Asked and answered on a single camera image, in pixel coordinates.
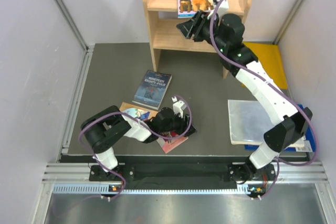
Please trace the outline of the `red castle picture book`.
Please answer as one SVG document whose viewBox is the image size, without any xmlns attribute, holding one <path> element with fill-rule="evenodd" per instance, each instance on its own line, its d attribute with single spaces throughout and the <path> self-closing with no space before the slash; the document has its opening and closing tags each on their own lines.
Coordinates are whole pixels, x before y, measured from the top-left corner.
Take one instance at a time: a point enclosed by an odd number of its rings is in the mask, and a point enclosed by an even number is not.
<svg viewBox="0 0 336 224">
<path fill-rule="evenodd" d="M 163 152 L 167 154 L 173 149 L 175 149 L 176 147 L 178 147 L 179 145 L 181 145 L 182 143 L 184 143 L 187 139 L 188 137 L 179 137 L 173 140 L 166 140 L 163 138 L 158 138 L 156 141 L 160 145 Z"/>
</svg>

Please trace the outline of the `dark Nineteen Eighty-Four book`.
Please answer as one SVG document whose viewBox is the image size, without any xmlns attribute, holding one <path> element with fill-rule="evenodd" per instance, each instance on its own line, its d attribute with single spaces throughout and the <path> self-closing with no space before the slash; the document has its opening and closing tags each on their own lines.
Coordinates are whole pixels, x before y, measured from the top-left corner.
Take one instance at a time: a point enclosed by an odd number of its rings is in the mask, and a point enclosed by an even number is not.
<svg viewBox="0 0 336 224">
<path fill-rule="evenodd" d="M 172 75 L 148 70 L 132 102 L 158 110 L 171 82 Z"/>
</svg>

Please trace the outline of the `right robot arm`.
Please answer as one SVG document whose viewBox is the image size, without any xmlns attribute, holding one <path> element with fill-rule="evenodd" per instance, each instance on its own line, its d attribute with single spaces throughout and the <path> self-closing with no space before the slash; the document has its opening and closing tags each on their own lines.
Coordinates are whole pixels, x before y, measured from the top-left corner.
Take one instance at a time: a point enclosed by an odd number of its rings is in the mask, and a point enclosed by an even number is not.
<svg viewBox="0 0 336 224">
<path fill-rule="evenodd" d="M 312 118 L 309 108 L 298 110 L 263 69 L 258 57 L 243 44 L 245 26 L 236 14 L 225 14 L 211 22 L 208 13 L 197 12 L 190 20 L 176 25 L 186 39 L 206 41 L 228 60 L 222 65 L 260 102 L 273 127 L 264 133 L 264 142 L 247 158 L 243 180 L 256 180 L 264 167 L 290 145 L 302 139 Z"/>
</svg>

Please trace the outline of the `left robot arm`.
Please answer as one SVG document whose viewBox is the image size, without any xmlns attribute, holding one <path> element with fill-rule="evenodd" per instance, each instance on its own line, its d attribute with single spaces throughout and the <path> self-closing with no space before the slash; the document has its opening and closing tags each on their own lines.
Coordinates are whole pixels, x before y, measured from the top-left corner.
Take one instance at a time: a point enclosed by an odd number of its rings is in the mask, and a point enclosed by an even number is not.
<svg viewBox="0 0 336 224">
<path fill-rule="evenodd" d="M 101 166 L 101 174 L 107 180 L 114 180 L 119 174 L 118 161 L 113 145 L 122 137 L 148 144 L 161 138 L 175 140 L 187 138 L 197 132 L 188 114 L 163 108 L 149 119 L 142 120 L 110 106 L 84 121 L 79 141 L 86 139 L 94 159 Z"/>
</svg>

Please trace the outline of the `orange Othello picture book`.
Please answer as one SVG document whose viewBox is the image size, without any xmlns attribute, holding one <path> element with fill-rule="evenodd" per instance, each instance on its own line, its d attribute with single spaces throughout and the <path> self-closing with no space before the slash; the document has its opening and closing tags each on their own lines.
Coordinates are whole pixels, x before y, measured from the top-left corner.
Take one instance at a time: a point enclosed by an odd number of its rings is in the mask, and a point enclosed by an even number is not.
<svg viewBox="0 0 336 224">
<path fill-rule="evenodd" d="M 119 108 L 121 112 L 129 114 L 135 119 L 146 121 L 156 116 L 157 111 L 123 102 Z"/>
</svg>

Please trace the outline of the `wooden two-tier shelf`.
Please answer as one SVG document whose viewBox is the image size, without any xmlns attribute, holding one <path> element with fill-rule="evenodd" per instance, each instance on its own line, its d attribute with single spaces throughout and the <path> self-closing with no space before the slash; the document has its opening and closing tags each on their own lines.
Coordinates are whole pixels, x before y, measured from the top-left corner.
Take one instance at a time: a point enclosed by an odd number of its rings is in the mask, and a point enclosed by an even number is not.
<svg viewBox="0 0 336 224">
<path fill-rule="evenodd" d="M 246 20 L 252 0 L 228 0 L 229 12 L 237 14 L 243 21 Z M 177 0 L 143 0 L 146 24 L 150 43 L 153 69 L 157 71 L 161 51 L 181 50 L 194 52 L 214 52 L 214 48 L 207 42 L 193 42 L 184 39 L 176 28 L 183 19 L 162 19 L 160 12 L 176 14 L 178 11 Z"/>
</svg>

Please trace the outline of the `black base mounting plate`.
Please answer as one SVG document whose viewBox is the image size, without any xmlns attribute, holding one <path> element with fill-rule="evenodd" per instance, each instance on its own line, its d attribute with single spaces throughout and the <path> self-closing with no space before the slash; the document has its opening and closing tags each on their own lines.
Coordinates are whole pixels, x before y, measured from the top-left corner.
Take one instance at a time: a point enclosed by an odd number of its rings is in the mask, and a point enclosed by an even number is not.
<svg viewBox="0 0 336 224">
<path fill-rule="evenodd" d="M 114 172 L 124 177 L 126 189 L 236 189 L 249 180 L 264 186 L 275 178 L 273 165 L 248 175 L 243 165 L 225 163 L 152 163 L 118 165 Z"/>
</svg>

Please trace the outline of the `clear plastic file folder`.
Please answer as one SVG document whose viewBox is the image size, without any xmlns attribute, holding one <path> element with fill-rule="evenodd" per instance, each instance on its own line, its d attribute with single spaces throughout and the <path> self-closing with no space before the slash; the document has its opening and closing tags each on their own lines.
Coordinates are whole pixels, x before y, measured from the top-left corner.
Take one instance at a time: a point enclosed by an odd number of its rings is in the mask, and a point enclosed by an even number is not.
<svg viewBox="0 0 336 224">
<path fill-rule="evenodd" d="M 229 135 L 233 145 L 263 143 L 264 134 L 276 126 L 258 101 L 228 100 Z"/>
</svg>

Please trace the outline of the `yellow file folder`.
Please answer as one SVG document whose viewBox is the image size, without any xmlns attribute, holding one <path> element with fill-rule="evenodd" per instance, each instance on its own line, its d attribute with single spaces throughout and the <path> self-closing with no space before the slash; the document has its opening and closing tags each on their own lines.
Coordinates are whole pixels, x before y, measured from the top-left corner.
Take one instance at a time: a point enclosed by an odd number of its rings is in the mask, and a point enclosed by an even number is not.
<svg viewBox="0 0 336 224">
<path fill-rule="evenodd" d="M 285 71 L 279 47 L 270 44 L 261 44 L 255 42 L 244 42 L 252 52 L 258 57 L 264 70 L 273 79 L 278 88 L 282 90 L 288 89 Z"/>
</svg>

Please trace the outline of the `blue file folder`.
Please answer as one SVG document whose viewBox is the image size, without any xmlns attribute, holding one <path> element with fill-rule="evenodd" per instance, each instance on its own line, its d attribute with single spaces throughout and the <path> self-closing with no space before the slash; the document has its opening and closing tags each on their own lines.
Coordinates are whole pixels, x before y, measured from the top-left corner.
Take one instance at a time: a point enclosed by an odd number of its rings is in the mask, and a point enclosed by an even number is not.
<svg viewBox="0 0 336 224">
<path fill-rule="evenodd" d="M 301 109 L 304 109 L 302 104 L 298 104 L 298 106 Z M 312 130 L 309 127 L 306 131 L 306 134 L 303 138 L 303 142 L 304 142 L 304 147 L 290 147 L 288 146 L 284 151 L 285 152 L 315 152 L 316 151 L 316 144 L 314 141 L 314 137 L 312 135 Z M 249 151 L 255 151 L 257 149 L 257 145 L 244 145 L 245 150 L 249 150 Z"/>
</svg>

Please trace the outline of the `aluminium front rail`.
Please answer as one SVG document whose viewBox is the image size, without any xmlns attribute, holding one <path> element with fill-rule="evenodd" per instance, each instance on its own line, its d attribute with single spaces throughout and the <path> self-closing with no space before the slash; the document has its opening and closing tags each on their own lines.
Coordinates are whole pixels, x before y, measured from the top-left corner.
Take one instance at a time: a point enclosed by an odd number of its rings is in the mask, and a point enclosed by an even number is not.
<svg viewBox="0 0 336 224">
<path fill-rule="evenodd" d="M 276 184 L 324 184 L 321 163 L 294 167 L 272 163 L 254 178 L 245 178 L 241 164 L 128 164 L 119 175 L 106 173 L 95 164 L 48 164 L 42 182 L 55 194 L 264 194 Z"/>
</svg>

